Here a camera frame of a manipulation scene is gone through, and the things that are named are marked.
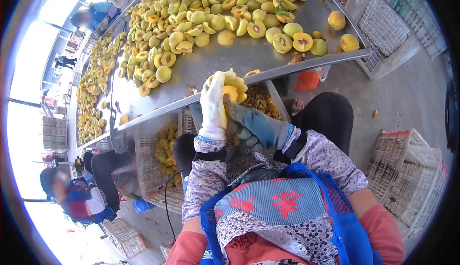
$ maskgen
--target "black cable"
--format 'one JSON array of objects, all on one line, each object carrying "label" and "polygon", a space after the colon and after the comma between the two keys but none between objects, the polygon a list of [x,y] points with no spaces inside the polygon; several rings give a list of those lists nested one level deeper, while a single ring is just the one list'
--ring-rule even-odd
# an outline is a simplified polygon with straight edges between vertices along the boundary
[{"label": "black cable", "polygon": [[166,216],[168,217],[168,222],[169,222],[169,226],[171,227],[171,231],[173,232],[173,237],[174,237],[174,243],[176,242],[176,234],[174,233],[174,229],[173,229],[173,225],[171,224],[171,220],[169,219],[169,211],[168,211],[168,202],[166,201],[166,192],[167,192],[167,189],[168,189],[168,182],[171,180],[171,178],[173,178],[177,173],[181,173],[182,171],[185,171],[185,170],[190,170],[190,169],[182,169],[182,170],[179,170],[177,172],[175,172],[173,175],[170,176],[170,178],[166,181],[165,183],[165,206],[166,206]]}]

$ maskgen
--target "floral sleeve cover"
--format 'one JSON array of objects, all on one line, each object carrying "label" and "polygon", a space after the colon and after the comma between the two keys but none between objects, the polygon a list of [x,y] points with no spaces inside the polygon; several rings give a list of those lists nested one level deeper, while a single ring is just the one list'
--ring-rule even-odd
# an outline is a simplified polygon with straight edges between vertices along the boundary
[{"label": "floral sleeve cover", "polygon": [[[293,127],[288,142],[283,147],[285,152],[301,130]],[[339,188],[349,195],[366,188],[368,181],[363,172],[356,168],[351,159],[323,134],[314,130],[307,131],[307,142],[292,162],[301,162],[314,172],[328,173]],[[219,151],[227,141],[204,141],[198,136],[194,140],[196,152]],[[196,160],[192,162],[189,184],[182,205],[182,222],[200,216],[201,206],[211,197],[222,191],[232,180],[227,177],[227,164],[219,161]]]}]

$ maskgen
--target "blue rubber glove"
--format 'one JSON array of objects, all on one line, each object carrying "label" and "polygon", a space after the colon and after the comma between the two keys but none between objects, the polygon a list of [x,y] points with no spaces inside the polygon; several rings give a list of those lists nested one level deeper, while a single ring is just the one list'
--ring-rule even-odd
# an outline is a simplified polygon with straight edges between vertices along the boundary
[{"label": "blue rubber glove", "polygon": [[252,151],[272,147],[281,150],[292,133],[292,124],[268,117],[255,108],[245,108],[236,103],[227,103],[224,107],[230,117],[227,132],[239,138]]},{"label": "blue rubber glove", "polygon": [[81,172],[81,174],[83,175],[83,178],[86,180],[86,182],[88,183],[94,183],[94,177],[92,176],[92,174],[88,171],[88,170],[83,170]]}]

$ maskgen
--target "sleeve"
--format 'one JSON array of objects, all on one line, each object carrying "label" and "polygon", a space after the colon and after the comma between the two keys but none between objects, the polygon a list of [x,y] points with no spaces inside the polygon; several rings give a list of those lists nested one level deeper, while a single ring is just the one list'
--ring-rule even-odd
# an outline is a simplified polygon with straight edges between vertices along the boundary
[{"label": "sleeve", "polygon": [[166,265],[197,265],[201,261],[206,247],[205,235],[191,231],[182,232],[169,252]]},{"label": "sleeve", "polygon": [[99,191],[99,188],[97,187],[91,188],[90,193],[91,193],[91,199],[86,200],[89,210],[91,211],[93,215],[101,213],[105,209],[105,203],[104,203],[104,199],[102,199],[102,195],[101,195],[101,192]]},{"label": "sleeve", "polygon": [[88,218],[88,211],[86,210],[86,204],[84,200],[74,200],[69,202],[67,207],[69,214],[77,219]]},{"label": "sleeve", "polygon": [[332,141],[314,130],[306,134],[307,142],[292,162],[301,162],[313,172],[330,174],[345,195],[368,186],[364,173]]},{"label": "sleeve", "polygon": [[359,221],[368,233],[372,249],[382,257],[383,264],[399,265],[404,262],[401,234],[396,222],[382,205],[371,207]]},{"label": "sleeve", "polygon": [[[196,152],[219,151],[227,145],[226,140],[204,141],[199,136],[194,140]],[[219,161],[196,160],[192,162],[189,184],[182,205],[182,223],[200,216],[201,206],[228,185],[227,164]]]},{"label": "sleeve", "polygon": [[112,4],[109,2],[97,2],[93,4],[93,8],[98,12],[107,12]]},{"label": "sleeve", "polygon": [[107,9],[107,16],[114,17],[116,15],[117,10],[118,8],[111,4]]}]

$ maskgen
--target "white cotton glove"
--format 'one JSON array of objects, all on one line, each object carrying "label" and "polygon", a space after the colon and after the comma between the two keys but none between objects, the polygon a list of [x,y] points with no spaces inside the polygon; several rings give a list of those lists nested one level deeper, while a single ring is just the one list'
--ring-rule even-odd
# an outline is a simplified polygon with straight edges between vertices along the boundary
[{"label": "white cotton glove", "polygon": [[206,80],[201,91],[200,104],[203,123],[199,134],[210,140],[226,140],[227,117],[222,102],[225,74],[221,71]]}]

